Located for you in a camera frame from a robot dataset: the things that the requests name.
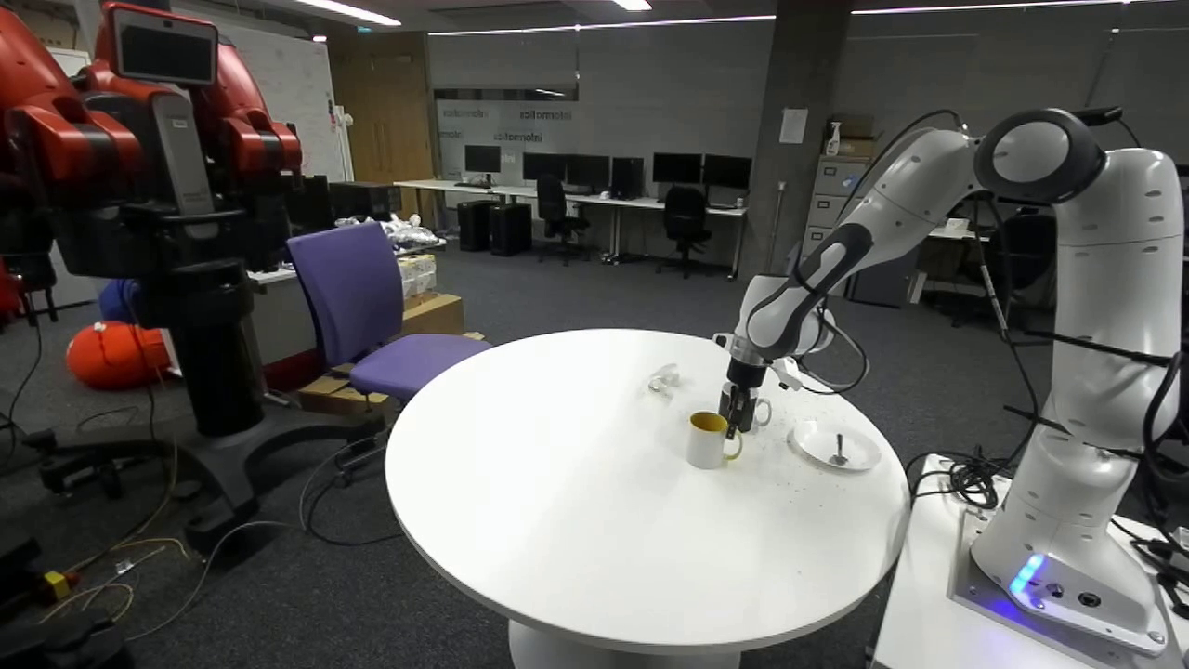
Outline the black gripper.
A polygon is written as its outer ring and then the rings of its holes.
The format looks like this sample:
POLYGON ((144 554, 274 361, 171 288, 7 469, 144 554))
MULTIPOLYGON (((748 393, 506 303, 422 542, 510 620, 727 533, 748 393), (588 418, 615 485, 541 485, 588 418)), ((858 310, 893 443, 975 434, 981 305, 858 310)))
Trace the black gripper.
POLYGON ((721 418, 727 420, 731 434, 748 434, 754 427, 754 408, 759 408, 759 386, 765 371, 754 366, 727 366, 727 379, 721 392, 721 418))

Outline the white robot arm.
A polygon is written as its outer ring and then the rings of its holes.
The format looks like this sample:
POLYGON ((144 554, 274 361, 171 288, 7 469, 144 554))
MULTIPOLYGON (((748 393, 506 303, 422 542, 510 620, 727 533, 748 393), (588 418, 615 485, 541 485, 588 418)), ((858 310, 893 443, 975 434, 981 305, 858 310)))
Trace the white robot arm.
POLYGON ((914 135, 828 238, 748 283, 721 418, 748 433, 769 366, 822 342, 832 288, 921 246, 975 192, 1055 216, 1053 386, 975 564, 1039 616, 1144 637, 1158 598, 1107 519, 1178 418, 1186 213, 1165 154, 1107 149, 1067 108, 914 135))

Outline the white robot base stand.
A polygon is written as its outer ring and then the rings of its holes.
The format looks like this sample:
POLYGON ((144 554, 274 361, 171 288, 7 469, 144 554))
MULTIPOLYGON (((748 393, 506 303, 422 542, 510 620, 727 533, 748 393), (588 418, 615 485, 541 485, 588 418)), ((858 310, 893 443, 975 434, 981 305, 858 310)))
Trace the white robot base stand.
POLYGON ((968 564, 975 511, 947 485, 952 459, 926 459, 874 669, 1186 669, 1181 616, 1162 653, 1134 653, 1017 611, 968 564))

